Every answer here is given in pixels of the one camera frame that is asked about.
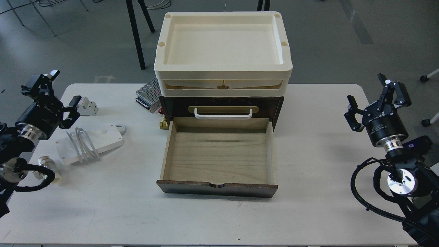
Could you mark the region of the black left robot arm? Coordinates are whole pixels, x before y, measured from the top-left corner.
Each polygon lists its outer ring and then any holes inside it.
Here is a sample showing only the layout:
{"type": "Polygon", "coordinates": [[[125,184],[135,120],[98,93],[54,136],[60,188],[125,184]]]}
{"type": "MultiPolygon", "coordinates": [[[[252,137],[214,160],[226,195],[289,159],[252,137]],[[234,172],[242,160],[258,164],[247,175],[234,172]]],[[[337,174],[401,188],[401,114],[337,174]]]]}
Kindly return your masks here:
{"type": "Polygon", "coordinates": [[[1,123],[1,216],[10,212],[7,203],[13,192],[35,192],[49,186],[55,179],[55,172],[44,166],[28,164],[20,155],[32,152],[35,142],[49,139],[56,128],[71,128],[80,117],[77,105],[81,96],[74,96],[65,107],[54,95],[53,81],[59,74],[59,70],[53,70],[49,74],[33,75],[27,84],[21,87],[21,93],[31,97],[33,103],[13,127],[1,123]],[[19,182],[29,171],[39,172],[46,178],[37,186],[19,186],[19,182]]]}

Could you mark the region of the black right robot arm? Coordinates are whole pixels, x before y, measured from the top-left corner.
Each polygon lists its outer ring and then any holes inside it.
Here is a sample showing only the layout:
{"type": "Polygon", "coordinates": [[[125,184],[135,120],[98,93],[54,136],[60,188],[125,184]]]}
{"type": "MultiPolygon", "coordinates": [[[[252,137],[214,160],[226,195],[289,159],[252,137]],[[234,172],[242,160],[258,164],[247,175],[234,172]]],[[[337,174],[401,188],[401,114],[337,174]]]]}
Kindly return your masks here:
{"type": "Polygon", "coordinates": [[[408,133],[397,109],[408,107],[411,100],[403,83],[391,81],[378,74],[383,91],[378,100],[364,110],[355,98],[347,96],[349,106],[344,114],[355,132],[367,130],[374,147],[383,147],[383,159],[369,158],[357,166],[350,180],[352,194],[358,202],[378,215],[401,222],[403,230],[419,246],[438,246],[438,176],[424,163],[424,155],[431,149],[428,136],[407,143],[408,133]],[[370,164],[378,163],[373,175],[374,190],[384,200],[396,203],[404,217],[379,209],[360,196],[356,189],[358,173],[370,164]]]}

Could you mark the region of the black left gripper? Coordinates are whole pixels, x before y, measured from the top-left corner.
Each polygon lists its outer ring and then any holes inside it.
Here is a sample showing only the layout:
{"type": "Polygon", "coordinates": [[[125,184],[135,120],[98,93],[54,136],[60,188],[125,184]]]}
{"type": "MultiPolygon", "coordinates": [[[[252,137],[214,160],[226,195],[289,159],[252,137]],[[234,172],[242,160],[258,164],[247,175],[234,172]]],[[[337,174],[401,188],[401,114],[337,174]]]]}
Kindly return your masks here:
{"type": "Polygon", "coordinates": [[[68,107],[56,101],[53,81],[60,73],[52,70],[49,74],[32,75],[27,84],[21,86],[21,94],[32,98],[34,103],[15,123],[19,137],[30,141],[47,140],[57,127],[69,129],[80,117],[77,105],[82,96],[74,96],[68,107]]]}

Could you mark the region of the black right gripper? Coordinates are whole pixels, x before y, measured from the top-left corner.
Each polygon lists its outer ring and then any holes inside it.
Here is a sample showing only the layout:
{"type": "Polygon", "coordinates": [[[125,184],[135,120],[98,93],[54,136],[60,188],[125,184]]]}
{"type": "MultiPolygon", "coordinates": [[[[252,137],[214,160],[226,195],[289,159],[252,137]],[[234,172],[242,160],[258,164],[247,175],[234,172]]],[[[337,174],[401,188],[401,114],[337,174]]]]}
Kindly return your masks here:
{"type": "Polygon", "coordinates": [[[349,105],[344,116],[353,131],[361,132],[365,126],[372,145],[383,147],[382,139],[396,136],[404,141],[408,138],[396,108],[411,106],[412,101],[403,83],[392,82],[382,73],[377,76],[383,86],[378,102],[373,102],[362,110],[358,108],[355,98],[347,95],[349,105]],[[356,114],[363,116],[362,124],[357,121],[356,114]]]}

